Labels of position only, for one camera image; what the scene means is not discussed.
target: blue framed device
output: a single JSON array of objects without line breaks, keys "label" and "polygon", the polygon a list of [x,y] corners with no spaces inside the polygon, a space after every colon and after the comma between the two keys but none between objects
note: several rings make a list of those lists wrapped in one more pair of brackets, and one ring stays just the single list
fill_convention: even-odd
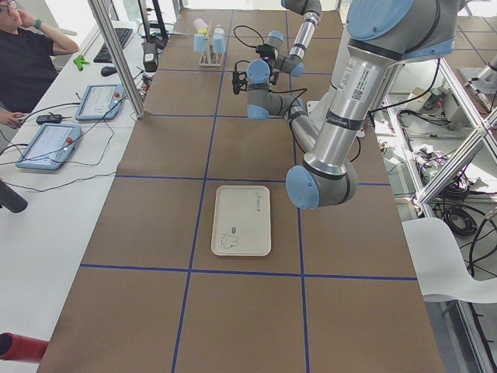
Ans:
[{"label": "blue framed device", "polygon": [[77,124],[45,123],[18,159],[21,169],[59,169],[74,150],[81,137]]},{"label": "blue framed device", "polygon": [[121,108],[124,87],[121,84],[89,85],[79,103],[75,119],[79,121],[113,119]]}]

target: red cylinder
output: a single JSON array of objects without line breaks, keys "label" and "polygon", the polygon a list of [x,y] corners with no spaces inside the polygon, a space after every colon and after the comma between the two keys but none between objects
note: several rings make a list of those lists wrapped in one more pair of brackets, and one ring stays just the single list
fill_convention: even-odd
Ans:
[{"label": "red cylinder", "polygon": [[0,334],[0,359],[40,363],[48,342],[19,334]]}]

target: black keyboard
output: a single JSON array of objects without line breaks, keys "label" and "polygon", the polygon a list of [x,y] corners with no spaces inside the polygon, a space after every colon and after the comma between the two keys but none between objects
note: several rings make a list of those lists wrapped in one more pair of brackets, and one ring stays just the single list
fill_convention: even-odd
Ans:
[{"label": "black keyboard", "polygon": [[[122,27],[115,28],[117,39],[121,44],[121,48],[124,49],[127,41],[130,39],[131,34],[133,33],[133,29],[125,29]],[[100,48],[99,53],[96,54],[95,58],[93,58],[93,62],[109,64],[112,62],[112,58],[110,57],[109,50],[107,49],[106,44],[104,43]]]}]

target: white tray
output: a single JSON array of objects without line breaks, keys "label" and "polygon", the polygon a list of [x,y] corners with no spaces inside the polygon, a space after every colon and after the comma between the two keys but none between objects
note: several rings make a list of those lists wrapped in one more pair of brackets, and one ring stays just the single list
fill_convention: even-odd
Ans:
[{"label": "white tray", "polygon": [[220,256],[269,254],[269,189],[265,186],[232,185],[217,188],[210,247]]}]

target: green clip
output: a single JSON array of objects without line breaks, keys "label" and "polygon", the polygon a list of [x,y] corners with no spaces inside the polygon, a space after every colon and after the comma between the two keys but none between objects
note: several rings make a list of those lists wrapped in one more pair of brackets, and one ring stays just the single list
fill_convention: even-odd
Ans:
[{"label": "green clip", "polygon": [[74,60],[72,60],[76,66],[78,67],[78,71],[83,71],[83,65],[84,64],[90,64],[89,62],[85,61],[85,56],[79,55],[77,56]]}]

